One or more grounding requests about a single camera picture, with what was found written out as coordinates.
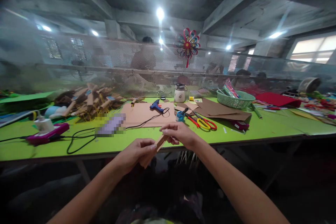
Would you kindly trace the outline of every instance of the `colorful pinwheel ornament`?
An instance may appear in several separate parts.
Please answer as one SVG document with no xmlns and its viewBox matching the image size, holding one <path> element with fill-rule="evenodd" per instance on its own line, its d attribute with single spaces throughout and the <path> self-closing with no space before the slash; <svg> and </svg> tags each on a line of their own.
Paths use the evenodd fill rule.
<svg viewBox="0 0 336 224">
<path fill-rule="evenodd" d="M 197 42 L 200 40 L 200 38 L 196 35 L 195 30 L 190 31 L 189 28 L 185 28 L 183 31 L 183 36 L 181 34 L 177 35 L 176 40 L 176 55 L 180 59 L 187 59 L 186 68 L 188 68 L 189 59 L 191 59 L 193 55 L 198 54 L 197 49 L 200 47 L 200 45 Z"/>
</svg>

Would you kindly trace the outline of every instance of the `forearm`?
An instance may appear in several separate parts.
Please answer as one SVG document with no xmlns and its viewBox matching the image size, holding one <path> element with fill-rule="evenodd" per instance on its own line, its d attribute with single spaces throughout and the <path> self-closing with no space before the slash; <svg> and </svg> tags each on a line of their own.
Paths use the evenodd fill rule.
<svg viewBox="0 0 336 224">
<path fill-rule="evenodd" d="M 214 176 L 245 224 L 289 223 L 274 203 L 204 140 L 193 151 Z"/>
<path fill-rule="evenodd" d="M 121 178 L 112 161 L 48 223 L 89 223 Z"/>
</svg>

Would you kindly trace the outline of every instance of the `plastic basket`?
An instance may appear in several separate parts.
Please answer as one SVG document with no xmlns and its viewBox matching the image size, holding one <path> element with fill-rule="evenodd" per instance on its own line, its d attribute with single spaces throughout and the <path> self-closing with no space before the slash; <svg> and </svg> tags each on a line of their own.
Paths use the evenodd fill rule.
<svg viewBox="0 0 336 224">
<path fill-rule="evenodd" d="M 235 109 L 246 109 L 256 99 L 253 95 L 242 91 L 236 91 L 236 93 L 240 96 L 240 99 L 227 96 L 217 90 L 217 101 Z"/>
</svg>

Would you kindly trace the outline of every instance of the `red paper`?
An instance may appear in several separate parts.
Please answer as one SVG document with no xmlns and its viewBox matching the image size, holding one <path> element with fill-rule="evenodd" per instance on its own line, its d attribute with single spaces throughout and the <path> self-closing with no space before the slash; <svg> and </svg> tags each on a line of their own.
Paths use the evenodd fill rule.
<svg viewBox="0 0 336 224">
<path fill-rule="evenodd" d="M 300 100 L 296 100 L 288 96 L 282 96 L 280 94 L 275 94 L 271 92 L 259 94 L 255 98 L 257 100 L 261 100 L 263 102 L 267 102 L 267 103 L 273 104 L 274 106 L 278 106 L 278 107 L 281 107 L 284 105 L 300 107 L 301 105 Z"/>
</svg>

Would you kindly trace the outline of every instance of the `pink power strip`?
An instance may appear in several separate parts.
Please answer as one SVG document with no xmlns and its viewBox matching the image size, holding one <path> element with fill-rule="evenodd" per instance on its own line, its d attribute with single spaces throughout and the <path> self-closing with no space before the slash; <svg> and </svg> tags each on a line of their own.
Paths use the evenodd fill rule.
<svg viewBox="0 0 336 224">
<path fill-rule="evenodd" d="M 40 134 L 37 133 L 35 135 L 29 136 L 27 138 L 27 141 L 32 144 L 32 145 L 41 145 L 41 144 L 47 144 L 50 142 L 50 137 L 52 137 L 53 135 L 61 135 L 63 134 L 65 131 L 67 131 L 69 129 L 69 124 L 67 123 L 61 123 L 61 124 L 54 124 L 54 130 L 49 132 L 49 133 L 45 133 L 45 134 Z"/>
</svg>

